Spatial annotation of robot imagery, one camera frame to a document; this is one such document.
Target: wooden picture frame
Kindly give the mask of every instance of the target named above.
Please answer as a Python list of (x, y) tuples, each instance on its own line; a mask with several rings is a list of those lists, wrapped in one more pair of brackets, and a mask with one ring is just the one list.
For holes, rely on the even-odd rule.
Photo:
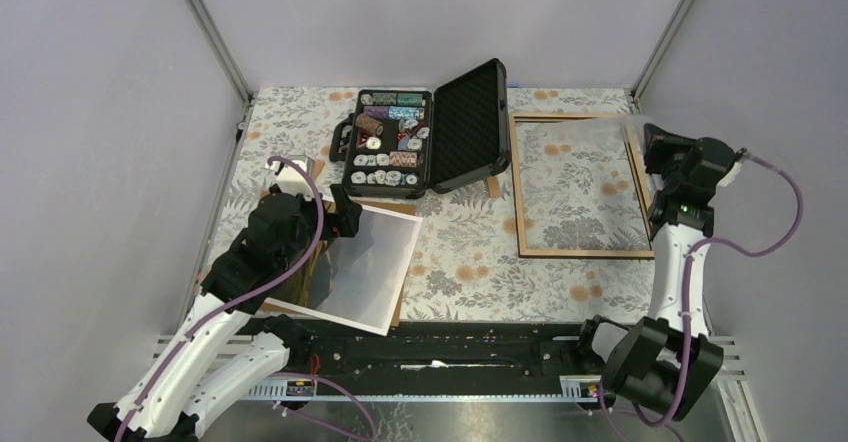
[[(522, 258), (580, 258), (580, 259), (653, 259), (653, 250), (580, 250), (580, 249), (534, 249), (527, 247), (527, 234), (524, 223), (525, 208), (524, 194), (521, 187), (521, 166), (519, 163), (518, 134), (516, 124), (521, 122), (568, 122), (598, 118), (618, 118), (627, 114), (590, 114), (590, 113), (524, 113), (517, 112), (509, 116), (509, 136), (512, 149), (512, 180), (515, 196), (515, 221), (518, 235), (518, 256)], [(642, 220), (645, 224), (646, 234), (650, 234), (650, 223), (648, 221), (648, 207), (651, 202), (651, 188), (645, 173), (645, 164), (642, 160), (642, 150), (636, 129), (631, 124), (622, 127), (627, 159), (630, 163), (631, 176), (636, 190), (639, 206), (642, 212)]]

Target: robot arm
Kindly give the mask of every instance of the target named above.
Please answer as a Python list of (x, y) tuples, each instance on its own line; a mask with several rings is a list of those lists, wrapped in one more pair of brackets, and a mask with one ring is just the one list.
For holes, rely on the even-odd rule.
[(194, 435), (206, 430), (245, 392), (289, 363), (299, 365), (309, 353), (309, 333), (285, 315), (265, 321), (250, 346), (193, 390), (182, 413), (196, 419)]
[[(713, 235), (713, 209), (708, 203), (744, 151), (734, 153), (716, 139), (689, 139), (653, 124), (646, 124), (644, 130), (646, 171), (660, 174), (664, 182), (649, 210), (656, 271), (648, 316), (632, 328), (599, 316), (587, 320), (578, 345), (582, 350), (591, 349), (605, 362), (604, 389), (639, 406), (666, 413), (677, 391), (682, 390), (682, 403), (673, 415), (674, 420), (681, 420), (707, 389), (724, 358), (723, 350), (707, 339), (703, 271), (708, 246), (694, 253), (691, 249)], [(663, 352), (682, 359), (687, 257), (692, 257), (688, 285), (691, 350), (685, 387), (678, 387), (680, 367), (658, 359)]]
[[(89, 424), (106, 439), (115, 440), (119, 427), (132, 414), (125, 441), (197, 440), (259, 380), (292, 360), (305, 362), (308, 335), (280, 316), (266, 322), (264, 332), (248, 349), (198, 385), (221, 347), (259, 310), (264, 295), (216, 313), (196, 333), (186, 336), (199, 320), (286, 272), (309, 247), (316, 233), (317, 208), (311, 197), (304, 195), (306, 184), (291, 183), (289, 170), (283, 169), (278, 181), (286, 180), (283, 186), (290, 193), (283, 193), (275, 184), (260, 200), (248, 216), (247, 227), (212, 264), (186, 320), (153, 367), (117, 403), (98, 404), (89, 414)], [(331, 186), (331, 191), (336, 212), (324, 218), (321, 239), (354, 237), (362, 206), (352, 202), (339, 185)], [(157, 374), (158, 381), (147, 387)], [(137, 406), (145, 389), (147, 395)]]

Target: wooden stand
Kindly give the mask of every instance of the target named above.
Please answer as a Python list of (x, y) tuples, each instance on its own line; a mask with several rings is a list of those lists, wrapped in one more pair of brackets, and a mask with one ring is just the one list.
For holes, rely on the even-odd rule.
[(489, 197), (499, 199), (501, 196), (501, 186), (498, 184), (498, 178), (491, 176), (486, 178), (486, 189), (489, 190)]

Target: white wall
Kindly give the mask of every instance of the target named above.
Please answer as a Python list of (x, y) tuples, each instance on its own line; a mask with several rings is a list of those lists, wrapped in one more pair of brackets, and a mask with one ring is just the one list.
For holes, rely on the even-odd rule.
[(204, 0), (253, 87), (631, 87), (680, 0)]
[[(748, 146), (801, 184), (806, 214), (776, 254), (710, 250), (706, 296), (743, 349), (770, 441), (845, 440), (848, 0), (698, 0), (644, 98), (668, 129)], [(717, 197), (716, 233), (765, 247), (791, 192), (746, 168)]]
[(176, 322), (239, 102), (183, 0), (0, 7), (0, 440), (96, 440)]

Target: table surface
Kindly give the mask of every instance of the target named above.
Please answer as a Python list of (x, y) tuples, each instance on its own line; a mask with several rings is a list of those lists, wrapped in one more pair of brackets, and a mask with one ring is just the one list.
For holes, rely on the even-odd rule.
[[(354, 110), (359, 90), (268, 87), (259, 92), (207, 264), (226, 250), (260, 193), (273, 183), (265, 169), (270, 155), (306, 154), (327, 161), (316, 181), (323, 191), (341, 180), (343, 164), (330, 163), (327, 154), (333, 128)], [(623, 89), (514, 88), (508, 99), (512, 112), (630, 113)], [(557, 154), (568, 152), (564, 145), (552, 147)], [(633, 323), (645, 314), (652, 260), (519, 259), (511, 170), (497, 178), (501, 195), (495, 199), (483, 182), (443, 195), (428, 191), (415, 201), (381, 199), (414, 203), (425, 218), (405, 280), (402, 320), (582, 322), (600, 314)], [(604, 204), (594, 202), (582, 207), (583, 220), (604, 218)], [(531, 225), (559, 223), (541, 208), (527, 217), (536, 218)]]

